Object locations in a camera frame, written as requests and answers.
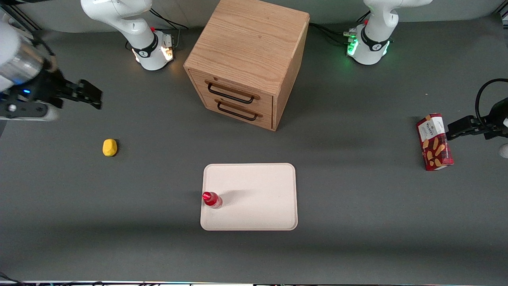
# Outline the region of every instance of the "gray wall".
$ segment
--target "gray wall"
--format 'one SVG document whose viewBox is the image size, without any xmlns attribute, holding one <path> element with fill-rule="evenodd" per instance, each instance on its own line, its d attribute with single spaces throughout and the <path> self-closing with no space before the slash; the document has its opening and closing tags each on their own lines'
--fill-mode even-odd
<svg viewBox="0 0 508 286">
<path fill-rule="evenodd" d="M 361 0 L 266 0 L 310 13 L 317 23 L 354 21 L 367 10 Z M 154 0 L 153 8 L 166 18 L 187 26 L 204 26 L 219 0 Z M 434 0 L 419 8 L 400 9 L 401 21 L 447 21 L 479 18 L 492 13 L 503 0 Z M 89 19 L 79 0 L 54 0 L 20 5 L 41 27 L 61 32 L 112 31 L 105 24 Z M 143 17 L 150 25 L 167 25 L 149 13 Z"/>
</svg>

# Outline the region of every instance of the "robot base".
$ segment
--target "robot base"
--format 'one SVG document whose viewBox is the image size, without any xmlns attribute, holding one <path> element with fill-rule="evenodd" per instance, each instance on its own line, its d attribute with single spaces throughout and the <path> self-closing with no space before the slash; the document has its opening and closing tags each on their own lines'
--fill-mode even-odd
<svg viewBox="0 0 508 286">
<path fill-rule="evenodd" d="M 363 27 L 365 25 L 360 24 L 355 28 L 349 29 L 349 32 L 359 35 Z M 362 40 L 362 37 L 356 36 L 348 46 L 346 54 L 362 65 L 373 65 L 379 62 L 386 54 L 389 45 L 390 41 L 384 47 L 380 47 L 378 51 L 371 51 L 370 47 Z"/>
<path fill-rule="evenodd" d="M 140 63 L 144 69 L 149 71 L 159 70 L 174 59 L 173 40 L 171 35 L 164 34 L 161 31 L 155 31 L 154 33 L 157 35 L 158 48 L 156 48 L 149 57 L 142 58 L 132 50 L 136 57 L 136 61 Z"/>
</svg>

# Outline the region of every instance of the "yellow object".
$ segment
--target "yellow object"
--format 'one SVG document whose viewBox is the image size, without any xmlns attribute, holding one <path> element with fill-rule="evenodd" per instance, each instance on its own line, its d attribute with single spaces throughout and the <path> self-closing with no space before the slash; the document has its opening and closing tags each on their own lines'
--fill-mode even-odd
<svg viewBox="0 0 508 286">
<path fill-rule="evenodd" d="M 118 146 L 116 145 L 116 141 L 114 139 L 104 140 L 104 144 L 102 145 L 102 153 L 104 153 L 104 156 L 115 156 L 117 151 Z"/>
</svg>

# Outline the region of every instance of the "wooden box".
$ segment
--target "wooden box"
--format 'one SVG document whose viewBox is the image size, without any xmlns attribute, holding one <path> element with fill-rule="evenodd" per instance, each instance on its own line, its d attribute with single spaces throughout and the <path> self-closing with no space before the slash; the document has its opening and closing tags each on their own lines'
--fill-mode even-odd
<svg viewBox="0 0 508 286">
<path fill-rule="evenodd" d="M 183 65 L 206 108 L 275 131 L 309 20 L 259 0 L 221 0 Z"/>
</svg>

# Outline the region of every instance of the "black metal handle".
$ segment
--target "black metal handle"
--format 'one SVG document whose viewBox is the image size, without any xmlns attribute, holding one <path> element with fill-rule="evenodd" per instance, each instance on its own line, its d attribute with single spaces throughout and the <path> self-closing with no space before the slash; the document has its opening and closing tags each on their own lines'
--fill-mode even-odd
<svg viewBox="0 0 508 286">
<path fill-rule="evenodd" d="M 251 104 L 252 101 L 254 101 L 254 96 L 251 96 L 250 100 L 243 100 L 241 98 L 236 98 L 234 96 L 227 95 L 225 93 L 215 91 L 215 90 L 212 89 L 212 83 L 211 82 L 208 84 L 208 91 L 213 93 L 213 94 L 217 94 L 219 96 L 222 96 L 222 97 L 225 97 L 225 98 L 229 98 L 229 99 L 232 99 L 232 100 L 235 100 L 235 101 L 238 101 L 238 102 L 241 102 L 241 103 L 245 103 L 245 104 Z"/>
<path fill-rule="evenodd" d="M 247 117 L 247 116 L 245 116 L 245 115 L 241 115 L 241 114 L 238 114 L 238 113 L 236 113 L 236 112 L 232 112 L 232 111 L 229 111 L 229 110 L 227 110 L 227 109 L 221 108 L 221 107 L 220 107 L 220 105 L 221 105 L 221 104 L 222 104 L 222 102 L 218 101 L 218 102 L 217 102 L 217 108 L 218 108 L 220 111 L 223 111 L 223 112 L 225 112 L 225 113 L 229 113 L 229 114 L 231 114 L 231 115 L 238 116 L 238 117 L 240 117 L 240 118 L 243 118 L 243 119 L 245 119 L 245 120 L 249 120 L 249 121 L 254 121 L 254 120 L 256 120 L 256 118 L 258 118 L 258 114 L 257 114 L 257 113 L 254 113 L 254 117 Z"/>
</svg>

